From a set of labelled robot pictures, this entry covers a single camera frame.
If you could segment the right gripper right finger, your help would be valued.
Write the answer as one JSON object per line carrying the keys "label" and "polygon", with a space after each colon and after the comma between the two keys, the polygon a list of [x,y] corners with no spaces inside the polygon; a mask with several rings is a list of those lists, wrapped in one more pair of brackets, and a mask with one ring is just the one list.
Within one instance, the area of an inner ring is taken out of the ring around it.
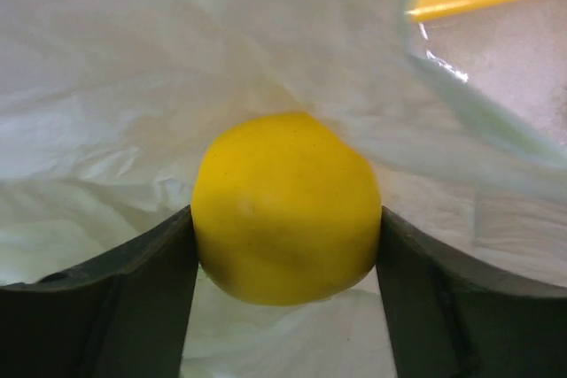
{"label": "right gripper right finger", "polygon": [[377,279],[399,377],[564,377],[566,290],[382,213]]}

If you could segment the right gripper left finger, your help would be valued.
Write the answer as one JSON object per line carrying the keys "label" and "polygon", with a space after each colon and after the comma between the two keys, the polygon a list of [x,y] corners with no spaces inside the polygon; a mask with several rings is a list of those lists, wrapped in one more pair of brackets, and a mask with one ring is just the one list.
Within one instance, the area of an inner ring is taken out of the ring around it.
{"label": "right gripper left finger", "polygon": [[90,260],[1,288],[3,377],[177,377],[198,258],[190,209]]}

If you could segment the yellow apple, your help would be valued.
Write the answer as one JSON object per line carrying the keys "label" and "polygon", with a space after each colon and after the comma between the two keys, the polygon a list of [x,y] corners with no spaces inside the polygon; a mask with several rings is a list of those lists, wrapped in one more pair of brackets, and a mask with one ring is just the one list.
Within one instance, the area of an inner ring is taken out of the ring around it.
{"label": "yellow apple", "polygon": [[382,202],[373,168],[305,113],[219,135],[198,169],[190,209],[201,266],[247,303],[332,297],[375,264]]}

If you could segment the light green plastic bag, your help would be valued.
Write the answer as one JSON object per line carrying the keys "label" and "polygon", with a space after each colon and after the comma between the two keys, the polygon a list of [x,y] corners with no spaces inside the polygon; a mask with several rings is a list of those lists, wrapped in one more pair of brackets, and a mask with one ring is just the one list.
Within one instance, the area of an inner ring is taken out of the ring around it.
{"label": "light green plastic bag", "polygon": [[[410,2],[1,0],[1,288],[190,209],[221,131],[299,110],[385,209],[566,290],[566,0],[438,24]],[[379,283],[266,307],[201,267],[177,377],[399,377]]]}

